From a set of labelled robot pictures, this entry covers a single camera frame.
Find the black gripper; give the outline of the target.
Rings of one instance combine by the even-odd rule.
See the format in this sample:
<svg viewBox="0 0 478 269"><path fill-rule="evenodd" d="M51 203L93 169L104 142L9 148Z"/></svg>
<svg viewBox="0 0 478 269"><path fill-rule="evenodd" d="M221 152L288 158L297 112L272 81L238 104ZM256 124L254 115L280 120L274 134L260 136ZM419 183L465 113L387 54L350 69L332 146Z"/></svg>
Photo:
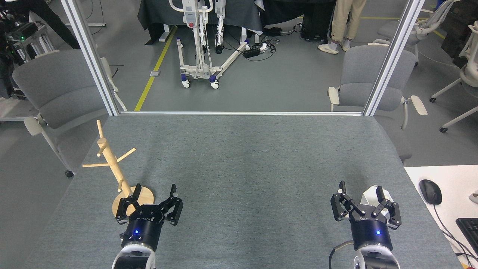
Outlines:
<svg viewBox="0 0 478 269"><path fill-rule="evenodd" d="M379 202L373 212L360 215L358 203L346 193L345 181L339 184L339 190L330 199L333 217L339 222L349 214L354 250L365 245L382 245L393 250L389 230L398 229L402 223L399 204L387 199L381 186L377 186L376 196ZM388 221L381 214L383 209L388 210Z"/></svg>
<svg viewBox="0 0 478 269"><path fill-rule="evenodd" d="M121 247L140 244L155 252L164 221L169 221L171 225L177 225L183 209L183 202L181 198L178 198L177 187L173 184L170 197L159 205L155 205L154 210L142 209L138 211L136 209L140 208L138 200L141 189L142 186L138 183L133 194L119 200L115 219L120 225L127 223L129 220L126 231L121 234ZM127 209L130 205L133 205L133 211L136 211L128 218Z"/></svg>

